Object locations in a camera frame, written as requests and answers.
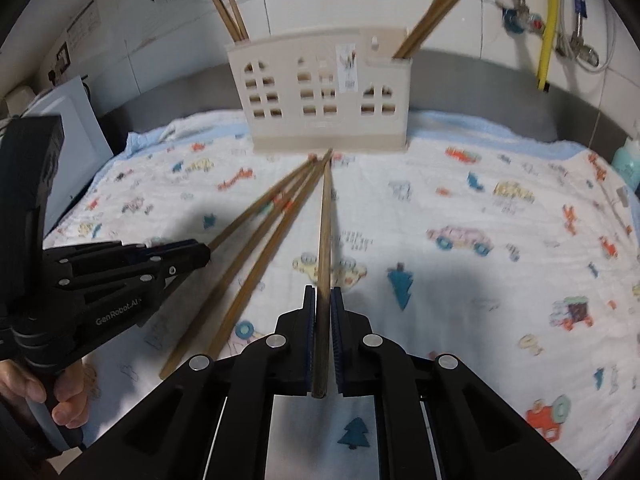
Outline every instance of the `silver screw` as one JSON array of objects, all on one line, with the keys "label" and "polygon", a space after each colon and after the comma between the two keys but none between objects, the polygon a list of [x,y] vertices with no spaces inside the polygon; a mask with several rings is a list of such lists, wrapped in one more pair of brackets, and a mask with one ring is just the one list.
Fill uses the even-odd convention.
[{"label": "silver screw", "polygon": [[445,370],[453,370],[458,366],[458,360],[453,355],[443,355],[438,358],[438,364]]},{"label": "silver screw", "polygon": [[271,334],[267,338],[267,346],[270,348],[280,348],[287,342],[287,338],[280,334]]},{"label": "silver screw", "polygon": [[367,334],[362,338],[362,342],[366,346],[371,346],[373,348],[376,348],[382,345],[382,338],[378,334]]},{"label": "silver screw", "polygon": [[189,368],[194,371],[204,370],[209,366],[209,358],[206,355],[196,355],[189,359]]}]

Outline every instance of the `human hand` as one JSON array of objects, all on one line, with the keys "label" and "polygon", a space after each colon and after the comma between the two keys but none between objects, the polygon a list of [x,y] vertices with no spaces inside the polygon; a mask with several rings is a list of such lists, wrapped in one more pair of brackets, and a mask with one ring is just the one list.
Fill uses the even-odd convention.
[{"label": "human hand", "polygon": [[[58,405],[51,412],[54,422],[70,430],[85,424],[89,418],[89,405],[84,387],[82,361],[76,361],[66,368],[57,378],[53,390],[58,400]],[[32,424],[36,424],[36,420],[26,399],[43,403],[47,397],[42,383],[28,370],[11,360],[0,361],[0,396],[6,399],[24,420]]]}]

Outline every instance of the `yellow hose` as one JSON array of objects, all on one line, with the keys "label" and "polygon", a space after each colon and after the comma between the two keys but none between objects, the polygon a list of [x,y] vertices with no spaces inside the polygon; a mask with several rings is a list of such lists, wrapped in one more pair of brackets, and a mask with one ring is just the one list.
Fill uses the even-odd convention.
[{"label": "yellow hose", "polygon": [[544,90],[546,76],[549,72],[549,61],[554,47],[556,26],[558,24],[559,0],[548,0],[546,10],[546,27],[542,36],[542,50],[540,51],[540,64],[538,65],[538,90]]}]

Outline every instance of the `cartoon print fabric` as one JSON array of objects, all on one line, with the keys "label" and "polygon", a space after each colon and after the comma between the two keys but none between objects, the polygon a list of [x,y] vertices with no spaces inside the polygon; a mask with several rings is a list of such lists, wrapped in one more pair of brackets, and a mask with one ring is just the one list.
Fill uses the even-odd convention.
[{"label": "cartoon print fabric", "polygon": [[[116,161],[46,246],[209,242],[305,159],[252,155],[246,136],[160,144]],[[626,230],[633,197],[625,207],[616,191],[622,180],[587,150],[543,160],[420,138],[403,154],[336,154],[334,165],[332,283],[345,306],[409,353],[458,355],[595,480],[640,407],[640,264],[636,234]],[[302,305],[318,272],[321,193],[318,186],[302,209],[221,358]],[[226,241],[145,326],[90,356],[99,394],[89,444],[159,383],[176,339],[262,218]],[[207,345],[258,253],[189,354]],[[376,478],[372,401],[334,392],[323,401],[329,409],[308,400],[277,400],[267,478]],[[278,457],[291,456],[302,469],[287,475],[278,468],[290,462]]]}]

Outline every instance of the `sticker label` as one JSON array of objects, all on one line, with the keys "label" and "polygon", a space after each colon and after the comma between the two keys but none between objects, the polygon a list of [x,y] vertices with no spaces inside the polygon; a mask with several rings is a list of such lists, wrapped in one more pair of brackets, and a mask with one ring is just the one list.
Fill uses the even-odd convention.
[{"label": "sticker label", "polygon": [[356,59],[356,44],[343,43],[335,46],[335,63],[338,67],[338,91],[358,91],[358,64]]}]

